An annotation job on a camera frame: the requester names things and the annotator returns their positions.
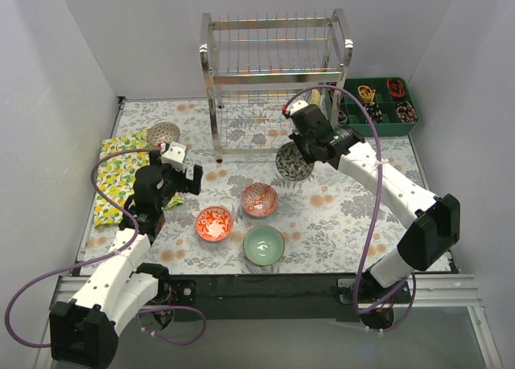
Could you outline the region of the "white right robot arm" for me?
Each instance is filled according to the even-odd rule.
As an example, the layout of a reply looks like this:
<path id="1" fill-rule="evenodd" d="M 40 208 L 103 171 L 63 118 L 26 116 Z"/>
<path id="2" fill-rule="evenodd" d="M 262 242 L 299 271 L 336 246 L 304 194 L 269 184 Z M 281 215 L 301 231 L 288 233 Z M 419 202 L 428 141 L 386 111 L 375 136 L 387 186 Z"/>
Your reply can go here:
<path id="1" fill-rule="evenodd" d="M 283 113 L 292 122 L 290 138 L 305 163 L 327 162 L 358 181 L 406 230 L 396 248 L 362 274 L 360 297 L 385 301 L 399 281 L 414 271 L 428 270 L 459 241 L 460 204 L 456 197 L 438 197 L 412 182 L 353 129 L 334 130 L 317 105 L 301 100 Z"/>

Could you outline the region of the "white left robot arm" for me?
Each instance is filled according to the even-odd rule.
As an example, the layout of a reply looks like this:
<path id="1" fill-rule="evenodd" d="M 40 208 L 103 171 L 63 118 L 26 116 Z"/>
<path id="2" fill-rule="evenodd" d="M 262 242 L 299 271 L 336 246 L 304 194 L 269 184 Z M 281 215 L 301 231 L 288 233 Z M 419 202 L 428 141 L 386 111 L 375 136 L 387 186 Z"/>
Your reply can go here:
<path id="1" fill-rule="evenodd" d="M 134 193 L 122 208 L 112 256 L 103 260 L 68 301 L 50 312 L 51 356 L 87 368 L 107 368 L 119 336 L 148 303 L 168 306 L 174 294 L 171 275 L 160 264 L 142 262 L 165 224 L 164 207 L 173 195 L 198 195 L 203 168 L 193 177 L 169 164 L 140 168 Z"/>

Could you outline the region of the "small purple patterned bowl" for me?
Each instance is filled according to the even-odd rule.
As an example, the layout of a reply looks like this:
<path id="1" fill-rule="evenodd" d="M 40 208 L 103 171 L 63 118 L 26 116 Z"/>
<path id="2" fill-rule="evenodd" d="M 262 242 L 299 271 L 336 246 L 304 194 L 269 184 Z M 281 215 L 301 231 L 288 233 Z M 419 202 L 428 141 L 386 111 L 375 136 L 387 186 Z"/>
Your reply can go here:
<path id="1" fill-rule="evenodd" d="M 146 131 L 147 142 L 151 146 L 159 146 L 162 143 L 178 141 L 180 136 L 179 127 L 173 122 L 159 122 Z"/>

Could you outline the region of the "yellow and teal patterned bowl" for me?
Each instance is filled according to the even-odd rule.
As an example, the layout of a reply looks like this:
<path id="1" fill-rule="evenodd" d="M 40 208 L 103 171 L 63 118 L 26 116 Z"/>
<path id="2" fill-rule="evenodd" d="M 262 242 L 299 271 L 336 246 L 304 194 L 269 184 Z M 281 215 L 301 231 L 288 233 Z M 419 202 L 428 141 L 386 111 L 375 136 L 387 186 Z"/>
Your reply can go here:
<path id="1" fill-rule="evenodd" d="M 311 91 L 311 103 L 320 106 L 323 101 L 323 92 L 320 89 L 313 89 Z"/>

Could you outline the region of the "black leaf patterned bowl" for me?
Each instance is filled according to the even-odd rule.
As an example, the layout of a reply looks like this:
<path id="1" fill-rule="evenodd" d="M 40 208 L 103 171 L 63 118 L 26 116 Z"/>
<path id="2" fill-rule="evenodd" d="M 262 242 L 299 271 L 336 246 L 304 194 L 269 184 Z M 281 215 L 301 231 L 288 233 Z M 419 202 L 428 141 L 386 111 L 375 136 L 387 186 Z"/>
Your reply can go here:
<path id="1" fill-rule="evenodd" d="M 301 182 L 310 177 L 314 164 L 307 163 L 294 142 L 282 145 L 275 157 L 275 165 L 279 174 L 292 182 Z"/>

